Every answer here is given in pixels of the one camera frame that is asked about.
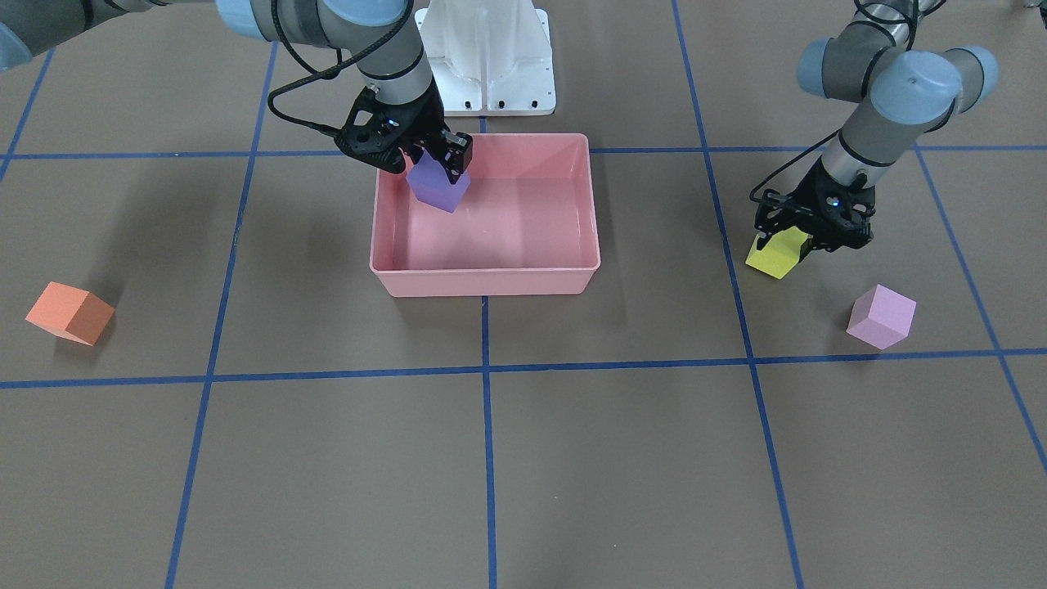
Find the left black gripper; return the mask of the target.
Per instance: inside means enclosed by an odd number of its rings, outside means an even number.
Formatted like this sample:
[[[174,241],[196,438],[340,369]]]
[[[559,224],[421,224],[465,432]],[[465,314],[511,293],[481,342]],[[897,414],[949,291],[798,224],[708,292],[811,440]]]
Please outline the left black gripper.
[[[842,184],[817,160],[798,186],[798,204],[805,213],[798,227],[807,234],[871,234],[871,218],[875,216],[875,187],[860,173],[850,184]],[[756,250],[762,251],[773,239],[770,232],[757,232]],[[799,246],[798,262],[802,263],[816,250],[814,236]]]

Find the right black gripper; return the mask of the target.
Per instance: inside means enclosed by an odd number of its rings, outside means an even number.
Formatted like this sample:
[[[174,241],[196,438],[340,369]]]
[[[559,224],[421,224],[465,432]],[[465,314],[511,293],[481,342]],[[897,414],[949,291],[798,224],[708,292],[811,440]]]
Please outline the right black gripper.
[[[381,101],[377,87],[369,85],[366,88],[376,91],[378,100]],[[400,148],[405,160],[409,158],[414,165],[420,165],[433,156],[442,165],[449,183],[456,184],[466,175],[471,163],[474,138],[468,133],[448,131],[443,101],[435,80],[422,91],[421,96],[399,105],[407,105],[409,108],[409,124],[400,137]]]

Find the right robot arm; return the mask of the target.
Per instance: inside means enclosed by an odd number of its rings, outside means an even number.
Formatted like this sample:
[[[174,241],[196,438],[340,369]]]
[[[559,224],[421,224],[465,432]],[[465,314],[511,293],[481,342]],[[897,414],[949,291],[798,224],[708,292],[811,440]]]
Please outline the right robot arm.
[[[411,1],[217,1],[235,33],[277,43],[303,68],[302,80],[269,92],[280,119],[332,139],[347,157],[399,174],[428,164],[450,187],[464,186],[472,138],[453,132],[414,20]],[[277,108],[277,98],[356,68],[364,88],[339,127]]]

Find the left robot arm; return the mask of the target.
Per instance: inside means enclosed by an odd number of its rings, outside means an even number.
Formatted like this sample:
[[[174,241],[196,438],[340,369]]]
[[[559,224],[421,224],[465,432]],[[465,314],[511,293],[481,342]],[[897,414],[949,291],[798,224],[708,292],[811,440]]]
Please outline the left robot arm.
[[[992,95],[1000,67],[990,50],[944,52],[913,48],[938,1],[856,1],[850,22],[804,49],[799,87],[812,96],[852,103],[842,127],[820,142],[822,153],[790,192],[765,183],[749,194],[757,205],[756,250],[789,230],[811,251],[861,249],[874,237],[879,179],[921,135],[934,132]]]

